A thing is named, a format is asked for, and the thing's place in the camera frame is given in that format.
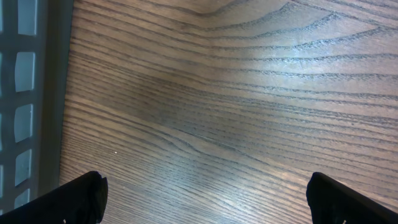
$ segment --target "gray plastic crate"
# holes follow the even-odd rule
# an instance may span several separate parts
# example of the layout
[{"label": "gray plastic crate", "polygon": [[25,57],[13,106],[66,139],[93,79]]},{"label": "gray plastic crate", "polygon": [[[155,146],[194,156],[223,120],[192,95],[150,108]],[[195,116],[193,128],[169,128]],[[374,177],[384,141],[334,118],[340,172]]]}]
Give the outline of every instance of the gray plastic crate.
[{"label": "gray plastic crate", "polygon": [[71,0],[0,0],[0,214],[58,187]]}]

